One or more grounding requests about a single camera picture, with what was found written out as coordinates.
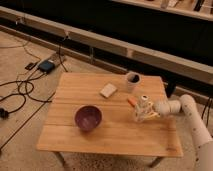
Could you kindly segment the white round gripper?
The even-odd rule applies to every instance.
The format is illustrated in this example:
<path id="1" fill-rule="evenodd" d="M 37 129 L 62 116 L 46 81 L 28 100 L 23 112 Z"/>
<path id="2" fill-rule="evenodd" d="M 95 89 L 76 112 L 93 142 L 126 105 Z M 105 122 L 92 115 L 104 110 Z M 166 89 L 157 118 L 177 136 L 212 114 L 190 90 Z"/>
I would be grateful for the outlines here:
<path id="1" fill-rule="evenodd" d="M 148 102 L 147 108 L 151 110 L 154 109 L 157 113 L 155 112 L 155 113 L 151 113 L 150 115 L 144 116 L 142 118 L 142 121 L 157 118 L 159 117 L 159 115 L 167 116 L 171 113 L 171 106 L 168 101 L 156 101 L 155 103 Z"/>

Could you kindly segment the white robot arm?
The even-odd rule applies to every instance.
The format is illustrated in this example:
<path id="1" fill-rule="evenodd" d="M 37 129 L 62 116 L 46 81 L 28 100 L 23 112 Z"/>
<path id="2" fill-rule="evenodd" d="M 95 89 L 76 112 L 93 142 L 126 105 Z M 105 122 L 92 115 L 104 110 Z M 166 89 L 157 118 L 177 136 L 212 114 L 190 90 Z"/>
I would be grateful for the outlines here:
<path id="1" fill-rule="evenodd" d="M 184 112 L 196 154 L 194 171 L 213 171 L 213 137 L 198 112 L 194 98 L 184 94 L 178 100 L 159 100 L 153 108 L 160 116 Z"/>

